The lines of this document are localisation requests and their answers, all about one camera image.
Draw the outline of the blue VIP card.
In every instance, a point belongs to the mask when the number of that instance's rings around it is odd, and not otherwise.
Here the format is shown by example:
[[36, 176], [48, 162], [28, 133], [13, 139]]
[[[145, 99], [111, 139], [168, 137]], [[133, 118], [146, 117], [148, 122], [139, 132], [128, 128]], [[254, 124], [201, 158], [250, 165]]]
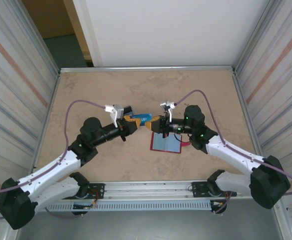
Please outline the blue VIP card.
[[152, 119], [151, 113], [141, 113], [141, 114], [133, 114], [130, 116], [132, 119], [140, 119], [140, 126], [145, 126], [145, 123]]

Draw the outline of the red card holder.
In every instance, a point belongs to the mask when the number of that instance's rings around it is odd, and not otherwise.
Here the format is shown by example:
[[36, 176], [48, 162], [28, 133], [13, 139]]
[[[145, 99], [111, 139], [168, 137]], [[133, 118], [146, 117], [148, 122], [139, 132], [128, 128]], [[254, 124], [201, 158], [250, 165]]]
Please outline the red card holder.
[[180, 154], [182, 152], [182, 147], [186, 147], [190, 145], [189, 141], [183, 141], [181, 135], [175, 135], [170, 134], [168, 137], [166, 137], [166, 150], [165, 151], [157, 151], [157, 152], [166, 152], [166, 153], [174, 153], [174, 154]]

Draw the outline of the grey metal sheet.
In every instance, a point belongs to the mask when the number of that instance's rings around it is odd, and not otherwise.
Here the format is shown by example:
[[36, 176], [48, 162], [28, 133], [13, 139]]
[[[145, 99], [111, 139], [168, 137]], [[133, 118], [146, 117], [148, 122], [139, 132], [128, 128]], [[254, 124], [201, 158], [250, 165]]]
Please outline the grey metal sheet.
[[89, 212], [58, 219], [40, 212], [17, 240], [283, 240], [273, 210], [232, 199], [223, 214], [204, 210]]

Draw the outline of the translucent striped side panel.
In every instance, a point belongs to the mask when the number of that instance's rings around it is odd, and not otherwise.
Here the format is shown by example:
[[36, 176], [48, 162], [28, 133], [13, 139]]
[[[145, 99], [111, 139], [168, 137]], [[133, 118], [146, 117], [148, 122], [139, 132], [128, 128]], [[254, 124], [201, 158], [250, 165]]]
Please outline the translucent striped side panel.
[[[58, 77], [21, 0], [0, 0], [0, 187], [32, 170]], [[14, 235], [0, 219], [0, 240]]]
[[[268, 1], [235, 73], [259, 148], [292, 175], [292, 0]], [[282, 205], [292, 237], [292, 195]]]

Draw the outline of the brown wooden door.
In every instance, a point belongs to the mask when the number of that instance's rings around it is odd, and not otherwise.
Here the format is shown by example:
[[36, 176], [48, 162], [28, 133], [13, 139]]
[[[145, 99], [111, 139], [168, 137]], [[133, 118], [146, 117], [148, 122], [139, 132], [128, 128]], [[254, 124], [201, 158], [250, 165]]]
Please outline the brown wooden door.
[[43, 39], [74, 34], [63, 0], [21, 0]]

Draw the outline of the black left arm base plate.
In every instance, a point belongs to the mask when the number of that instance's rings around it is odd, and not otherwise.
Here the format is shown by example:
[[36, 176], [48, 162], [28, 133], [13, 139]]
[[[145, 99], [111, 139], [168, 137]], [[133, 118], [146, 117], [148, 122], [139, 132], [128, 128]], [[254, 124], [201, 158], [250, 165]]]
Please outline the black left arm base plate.
[[103, 199], [105, 194], [105, 184], [90, 183], [88, 187], [88, 194], [95, 200]]

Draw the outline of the aluminium mounting rail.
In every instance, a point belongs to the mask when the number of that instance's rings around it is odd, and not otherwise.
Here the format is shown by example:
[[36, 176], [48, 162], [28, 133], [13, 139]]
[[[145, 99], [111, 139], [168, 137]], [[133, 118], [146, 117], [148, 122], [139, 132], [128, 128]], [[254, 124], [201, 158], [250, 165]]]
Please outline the aluminium mounting rail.
[[[205, 180], [168, 181], [109, 181], [104, 182], [105, 194], [100, 200], [182, 200], [192, 199], [192, 182]], [[226, 199], [226, 197], [196, 197], [197, 199]]]

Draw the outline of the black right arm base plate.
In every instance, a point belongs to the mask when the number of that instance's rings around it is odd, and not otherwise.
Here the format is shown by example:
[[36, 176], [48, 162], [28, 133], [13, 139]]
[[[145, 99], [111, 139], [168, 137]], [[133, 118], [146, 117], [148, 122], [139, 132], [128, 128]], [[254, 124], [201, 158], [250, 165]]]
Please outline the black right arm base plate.
[[230, 191], [221, 191], [218, 187], [211, 186], [207, 181], [195, 181], [191, 183], [189, 191], [194, 198], [226, 198]]

